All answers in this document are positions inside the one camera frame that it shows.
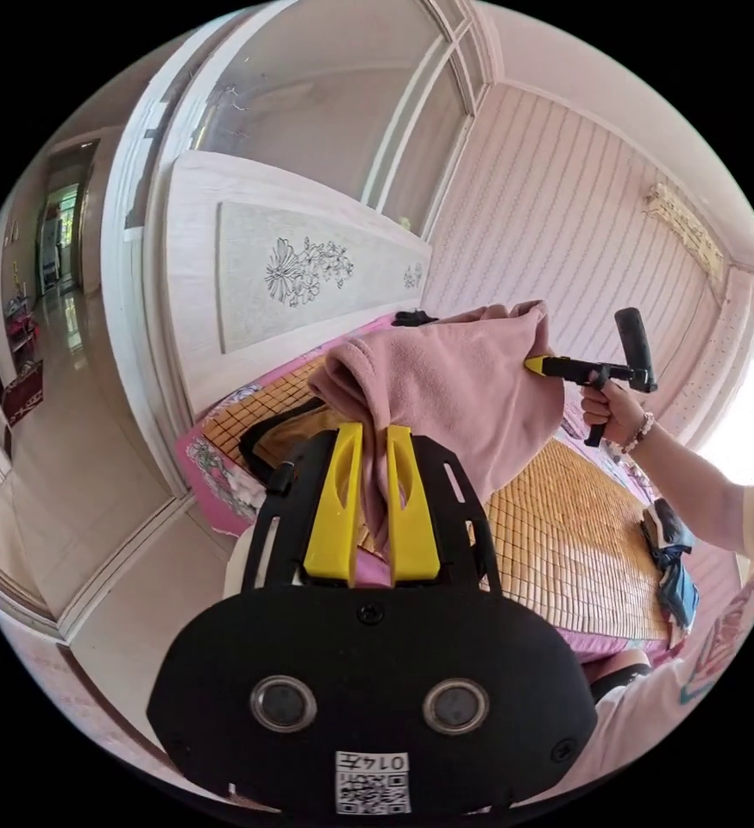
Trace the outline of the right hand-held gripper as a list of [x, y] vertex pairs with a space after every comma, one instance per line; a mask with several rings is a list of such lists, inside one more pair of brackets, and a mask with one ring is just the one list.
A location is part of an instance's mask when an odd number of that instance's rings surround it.
[[[606, 386], [618, 386], [625, 382], [630, 390], [649, 393], [657, 389], [655, 373], [650, 355], [625, 356], [627, 364], [589, 362], [575, 360], [568, 356], [535, 356], [524, 360], [524, 367], [537, 375], [557, 378], [581, 387], [590, 387], [604, 396]], [[636, 448], [650, 433], [653, 416], [643, 411], [637, 428], [629, 439], [621, 444], [622, 449]], [[606, 439], [607, 424], [590, 426], [584, 444], [599, 448]]]

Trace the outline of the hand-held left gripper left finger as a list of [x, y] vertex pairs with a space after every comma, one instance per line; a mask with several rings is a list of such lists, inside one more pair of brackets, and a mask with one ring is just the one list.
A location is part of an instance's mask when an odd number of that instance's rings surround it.
[[304, 569], [314, 580], [355, 584], [361, 528], [362, 425], [342, 423], [331, 446]]

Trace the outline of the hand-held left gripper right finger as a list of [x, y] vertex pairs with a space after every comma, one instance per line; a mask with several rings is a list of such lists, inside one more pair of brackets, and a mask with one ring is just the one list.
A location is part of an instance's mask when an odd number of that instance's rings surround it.
[[388, 427], [386, 463], [392, 586], [436, 580], [440, 572], [440, 556], [409, 428]]

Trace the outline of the person's right hand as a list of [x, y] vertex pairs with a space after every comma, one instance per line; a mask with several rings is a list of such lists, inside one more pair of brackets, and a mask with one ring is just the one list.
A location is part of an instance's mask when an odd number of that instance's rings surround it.
[[645, 424], [645, 411], [633, 394], [609, 379], [601, 388], [583, 386], [581, 410], [587, 427], [604, 427], [603, 438], [625, 449]]

